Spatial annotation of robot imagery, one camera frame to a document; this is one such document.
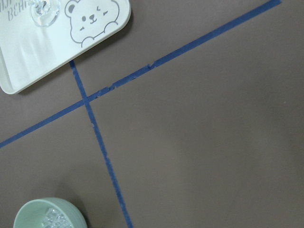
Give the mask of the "ice cubes in green bowl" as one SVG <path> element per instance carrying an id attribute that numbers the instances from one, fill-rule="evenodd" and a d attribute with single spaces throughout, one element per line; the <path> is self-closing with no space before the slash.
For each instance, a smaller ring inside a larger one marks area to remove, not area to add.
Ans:
<path id="1" fill-rule="evenodd" d="M 42 220 L 43 228 L 71 228 L 70 222 L 67 220 L 66 216 L 62 214 L 59 210 L 54 208 L 49 208 Z"/>

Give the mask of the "cream bear tray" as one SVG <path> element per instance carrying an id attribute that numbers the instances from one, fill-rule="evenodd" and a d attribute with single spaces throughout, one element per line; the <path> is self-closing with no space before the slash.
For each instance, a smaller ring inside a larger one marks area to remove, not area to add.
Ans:
<path id="1" fill-rule="evenodd" d="M 48 27 L 37 26 L 27 0 L 0 3 L 0 87 L 17 94 L 120 31 L 128 0 L 60 0 Z"/>

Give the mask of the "light green ceramic bowl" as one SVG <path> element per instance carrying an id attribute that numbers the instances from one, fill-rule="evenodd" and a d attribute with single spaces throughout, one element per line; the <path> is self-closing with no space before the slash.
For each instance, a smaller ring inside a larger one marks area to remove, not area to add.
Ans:
<path id="1" fill-rule="evenodd" d="M 42 228 L 42 220 L 49 208 L 59 210 L 70 222 L 72 228 L 86 228 L 82 213 L 65 199 L 42 198 L 24 204 L 18 211 L 13 226 L 15 228 Z"/>

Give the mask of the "clear wine glass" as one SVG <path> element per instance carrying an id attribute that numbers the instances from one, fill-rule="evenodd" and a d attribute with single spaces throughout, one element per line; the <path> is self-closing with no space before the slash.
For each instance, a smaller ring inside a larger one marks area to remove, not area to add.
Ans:
<path id="1" fill-rule="evenodd" d="M 28 0 L 30 15 L 39 27 L 51 26 L 60 13 L 59 0 Z"/>

